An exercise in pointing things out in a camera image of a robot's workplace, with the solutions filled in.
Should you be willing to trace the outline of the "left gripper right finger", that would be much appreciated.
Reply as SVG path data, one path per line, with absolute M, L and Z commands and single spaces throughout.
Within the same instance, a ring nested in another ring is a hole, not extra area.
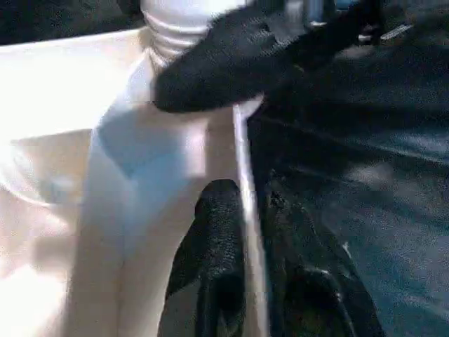
M 383 336 L 349 254 L 296 185 L 255 176 L 272 336 Z

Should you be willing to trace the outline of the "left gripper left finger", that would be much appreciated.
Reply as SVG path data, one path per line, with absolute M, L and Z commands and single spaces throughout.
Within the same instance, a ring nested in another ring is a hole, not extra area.
M 165 299 L 199 284 L 195 336 L 242 336 L 246 281 L 240 189 L 230 179 L 202 190 L 194 220 L 177 248 Z

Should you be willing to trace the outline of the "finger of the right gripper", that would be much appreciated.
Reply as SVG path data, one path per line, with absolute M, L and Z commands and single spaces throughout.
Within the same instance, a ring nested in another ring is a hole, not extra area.
M 377 21 L 378 1 L 254 1 L 211 22 L 154 80 L 154 105 L 199 112 L 245 101 L 329 63 Z

